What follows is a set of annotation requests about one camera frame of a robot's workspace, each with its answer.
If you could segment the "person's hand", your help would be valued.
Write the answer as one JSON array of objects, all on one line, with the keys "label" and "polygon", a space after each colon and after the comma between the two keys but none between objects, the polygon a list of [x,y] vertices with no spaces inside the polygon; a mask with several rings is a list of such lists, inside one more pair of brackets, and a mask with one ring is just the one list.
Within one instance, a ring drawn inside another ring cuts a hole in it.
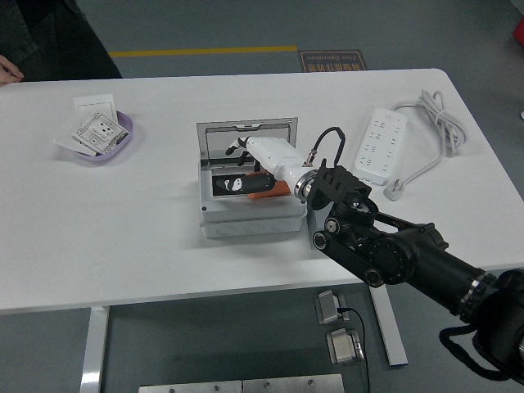
[{"label": "person's hand", "polygon": [[0,56],[0,84],[19,83],[24,79],[24,74],[20,69],[10,62],[5,56]]}]

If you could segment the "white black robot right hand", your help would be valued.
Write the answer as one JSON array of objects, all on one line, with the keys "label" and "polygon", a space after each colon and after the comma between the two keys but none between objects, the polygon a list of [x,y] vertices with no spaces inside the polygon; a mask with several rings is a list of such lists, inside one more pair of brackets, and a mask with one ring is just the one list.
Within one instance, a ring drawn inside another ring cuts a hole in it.
[{"label": "white black robot right hand", "polygon": [[227,175],[212,181],[226,195],[252,194],[269,192],[274,189],[277,181],[287,184],[296,197],[304,188],[305,182],[313,176],[314,171],[303,166],[305,160],[296,149],[282,138],[247,137],[238,138],[226,150],[225,155],[231,155],[238,148],[244,149],[258,161],[265,173],[255,172],[244,175]]}]

